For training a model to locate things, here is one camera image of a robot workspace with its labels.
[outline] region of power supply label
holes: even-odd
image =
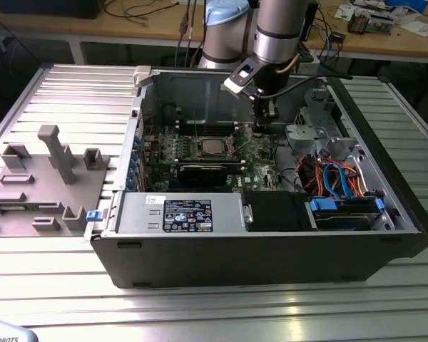
[[[210,200],[165,201],[163,230],[167,233],[212,232],[213,208]]]

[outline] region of table leg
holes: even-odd
[[[81,48],[81,42],[78,39],[70,39],[68,41],[70,44],[71,54],[73,55],[73,60],[75,64],[88,64],[86,57],[84,56],[83,49]]]

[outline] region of blue latch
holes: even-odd
[[[311,210],[313,212],[323,211],[323,210],[337,210],[336,202],[331,198],[314,198],[309,203]]]
[[[379,211],[382,211],[385,209],[385,204],[380,198],[376,198],[376,205]]]
[[[135,185],[132,183],[132,181],[130,180],[130,179],[128,179],[127,178],[127,181],[126,181],[126,188],[128,189],[128,190],[131,190],[131,191],[134,191],[134,189],[135,189]]]
[[[86,216],[87,222],[101,222],[103,221],[103,212],[100,210],[89,210]]]

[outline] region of slotted aluminum table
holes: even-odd
[[[109,198],[136,91],[132,73],[41,69],[0,126],[0,152],[20,142],[46,154],[36,131],[56,123],[73,153],[99,147],[112,157],[102,191]],[[373,78],[346,86],[428,210],[428,127],[392,86]],[[2,238],[0,319],[43,342],[428,341],[428,249],[365,283],[123,290],[82,237]]]

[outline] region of open computer chassis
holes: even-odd
[[[118,191],[86,231],[116,286],[365,280],[428,246],[428,214],[346,89],[361,79],[298,88],[255,134],[226,75],[137,69]]]

